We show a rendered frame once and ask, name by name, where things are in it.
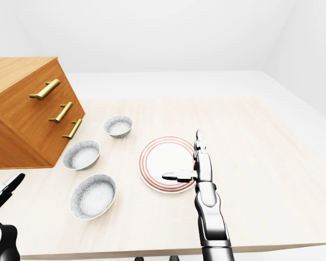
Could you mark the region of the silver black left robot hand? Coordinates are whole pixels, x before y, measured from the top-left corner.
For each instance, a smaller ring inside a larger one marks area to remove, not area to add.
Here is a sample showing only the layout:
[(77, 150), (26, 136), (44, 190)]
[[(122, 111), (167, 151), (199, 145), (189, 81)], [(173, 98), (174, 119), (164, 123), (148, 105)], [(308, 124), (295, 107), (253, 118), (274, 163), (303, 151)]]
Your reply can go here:
[(12, 192), (20, 185), (25, 176), (24, 173), (20, 173), (0, 184), (0, 207), (12, 196)]

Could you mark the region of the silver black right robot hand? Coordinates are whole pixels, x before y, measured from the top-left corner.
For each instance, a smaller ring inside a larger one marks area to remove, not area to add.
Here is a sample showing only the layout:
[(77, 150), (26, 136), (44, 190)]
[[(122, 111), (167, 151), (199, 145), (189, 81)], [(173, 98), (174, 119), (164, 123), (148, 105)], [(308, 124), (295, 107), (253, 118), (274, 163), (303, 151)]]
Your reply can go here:
[(211, 159), (206, 152), (206, 141), (200, 129), (196, 131), (193, 159), (195, 161), (193, 171), (168, 172), (163, 174), (162, 178), (180, 183), (189, 183), (191, 180), (197, 183), (212, 182)]

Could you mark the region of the white plate with red rings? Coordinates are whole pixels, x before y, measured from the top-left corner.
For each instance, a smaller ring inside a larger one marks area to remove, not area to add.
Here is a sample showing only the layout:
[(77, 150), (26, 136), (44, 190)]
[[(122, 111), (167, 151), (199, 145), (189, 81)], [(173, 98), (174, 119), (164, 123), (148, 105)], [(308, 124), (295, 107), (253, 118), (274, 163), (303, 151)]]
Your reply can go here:
[(150, 141), (138, 158), (138, 171), (143, 182), (151, 189), (164, 194), (178, 194), (193, 188), (195, 181), (179, 183), (166, 180), (168, 172), (193, 171), (194, 147), (177, 136), (162, 136)]

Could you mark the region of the medium patterned grey bowl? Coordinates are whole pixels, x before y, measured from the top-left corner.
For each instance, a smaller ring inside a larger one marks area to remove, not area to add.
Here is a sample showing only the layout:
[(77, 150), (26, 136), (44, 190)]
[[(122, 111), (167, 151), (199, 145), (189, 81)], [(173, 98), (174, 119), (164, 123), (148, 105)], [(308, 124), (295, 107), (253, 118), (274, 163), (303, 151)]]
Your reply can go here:
[(97, 142), (81, 141), (66, 151), (62, 162), (70, 170), (87, 170), (98, 162), (100, 153), (100, 145)]

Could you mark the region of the large patterned grey bowl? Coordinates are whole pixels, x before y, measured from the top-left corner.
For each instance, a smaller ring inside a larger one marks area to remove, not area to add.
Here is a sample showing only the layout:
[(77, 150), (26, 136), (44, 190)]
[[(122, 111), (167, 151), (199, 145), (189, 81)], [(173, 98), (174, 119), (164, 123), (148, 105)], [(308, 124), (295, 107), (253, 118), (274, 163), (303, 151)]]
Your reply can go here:
[(75, 188), (70, 201), (71, 212), (81, 220), (93, 220), (112, 206), (115, 197), (115, 181), (105, 174), (93, 175)]

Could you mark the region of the small patterned grey bowl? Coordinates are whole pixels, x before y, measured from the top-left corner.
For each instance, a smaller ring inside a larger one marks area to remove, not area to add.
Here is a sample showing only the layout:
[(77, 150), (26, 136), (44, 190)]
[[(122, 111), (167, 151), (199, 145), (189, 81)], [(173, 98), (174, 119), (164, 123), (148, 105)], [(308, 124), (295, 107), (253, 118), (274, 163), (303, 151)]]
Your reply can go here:
[(104, 130), (113, 138), (124, 138), (133, 126), (133, 121), (127, 116), (115, 116), (107, 120)]

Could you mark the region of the wooden cabinet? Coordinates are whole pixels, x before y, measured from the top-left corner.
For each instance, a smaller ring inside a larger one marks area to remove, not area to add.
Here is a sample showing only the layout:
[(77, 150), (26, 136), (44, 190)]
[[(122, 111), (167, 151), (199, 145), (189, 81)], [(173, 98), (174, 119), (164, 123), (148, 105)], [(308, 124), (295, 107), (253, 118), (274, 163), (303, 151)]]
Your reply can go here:
[(0, 169), (45, 168), (47, 160), (9, 122), (0, 119)]

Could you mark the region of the small wooden drawer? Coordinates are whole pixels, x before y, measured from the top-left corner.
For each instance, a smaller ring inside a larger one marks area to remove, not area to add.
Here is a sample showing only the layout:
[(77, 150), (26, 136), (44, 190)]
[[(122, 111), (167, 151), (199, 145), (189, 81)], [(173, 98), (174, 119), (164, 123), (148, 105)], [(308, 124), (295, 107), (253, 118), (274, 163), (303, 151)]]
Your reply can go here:
[[(73, 105), (61, 122), (56, 123), (48, 120), (49, 118), (56, 117), (62, 111), (61, 104), (66, 104), (68, 102), (72, 102)], [(47, 118), (43, 121), (37, 145), (39, 152), (44, 159), (47, 160), (48, 166), (55, 165), (67, 143), (71, 140), (62, 137), (62, 135), (68, 134), (72, 129), (73, 124), (71, 124), (71, 122), (78, 119), (82, 119), (83, 121), (83, 116), (85, 115), (80, 102), (77, 100), (58, 103), (53, 109), (54, 111), (49, 113)]]

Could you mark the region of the medium wooden drawer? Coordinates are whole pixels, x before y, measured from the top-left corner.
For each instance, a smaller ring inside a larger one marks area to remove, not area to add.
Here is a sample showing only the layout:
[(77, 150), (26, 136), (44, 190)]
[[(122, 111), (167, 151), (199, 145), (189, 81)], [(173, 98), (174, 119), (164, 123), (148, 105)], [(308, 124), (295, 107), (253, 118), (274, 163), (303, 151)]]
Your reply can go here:
[(51, 141), (62, 145), (63, 135), (73, 128), (73, 121), (83, 118), (85, 112), (69, 84), (59, 84), (44, 99), (27, 97), (14, 120), (18, 130), (31, 145), (45, 150)]

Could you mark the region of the large wooden drawer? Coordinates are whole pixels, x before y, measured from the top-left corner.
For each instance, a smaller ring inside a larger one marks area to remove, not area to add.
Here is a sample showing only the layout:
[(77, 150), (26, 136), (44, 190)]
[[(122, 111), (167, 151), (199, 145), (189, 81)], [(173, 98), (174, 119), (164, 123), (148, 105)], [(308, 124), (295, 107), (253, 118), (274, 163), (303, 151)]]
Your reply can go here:
[(54, 79), (69, 84), (56, 57), (0, 58), (0, 119), (17, 129), (14, 117), (27, 97)]

